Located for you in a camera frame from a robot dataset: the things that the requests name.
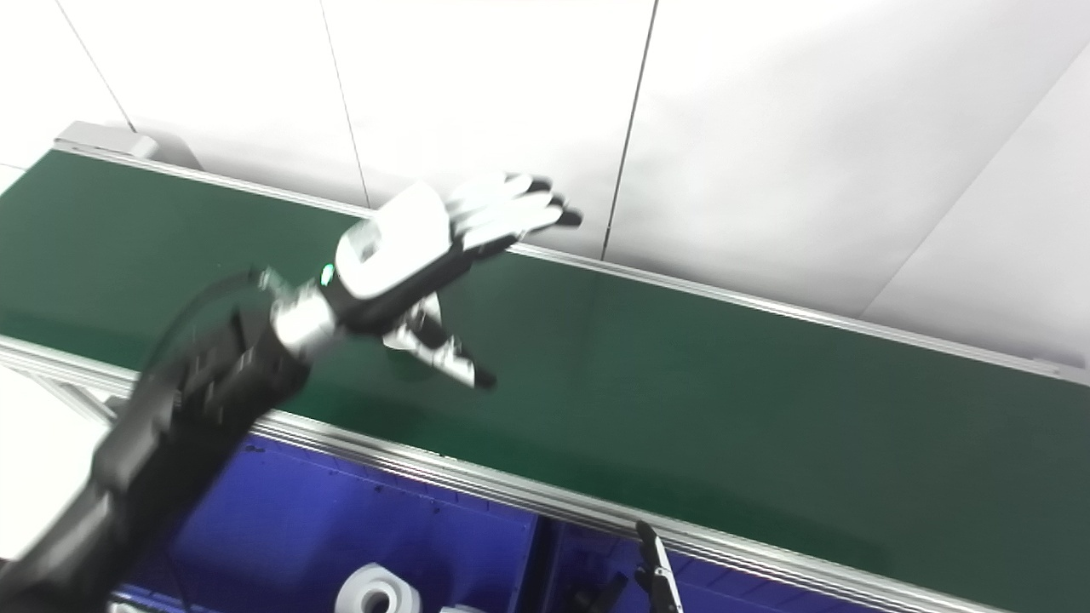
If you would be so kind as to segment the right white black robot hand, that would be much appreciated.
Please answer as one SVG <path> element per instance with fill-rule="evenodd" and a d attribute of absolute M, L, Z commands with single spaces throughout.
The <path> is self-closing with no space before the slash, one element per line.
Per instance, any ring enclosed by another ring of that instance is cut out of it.
<path fill-rule="evenodd" d="M 679 589 L 661 536 L 650 524 L 635 522 L 640 539 L 642 562 L 637 566 L 634 579 L 646 592 L 651 612 L 685 612 Z"/>

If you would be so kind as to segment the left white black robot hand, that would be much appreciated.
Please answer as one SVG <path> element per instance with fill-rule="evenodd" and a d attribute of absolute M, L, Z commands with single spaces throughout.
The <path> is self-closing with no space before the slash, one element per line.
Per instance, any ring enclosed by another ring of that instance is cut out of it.
<path fill-rule="evenodd" d="M 479 261 L 553 226 L 577 228 L 582 221 L 552 180 L 537 175 L 482 175 L 447 197 L 416 183 L 341 236 L 322 295 L 338 330 L 392 337 L 467 387 L 492 389 L 495 374 L 425 303 Z"/>

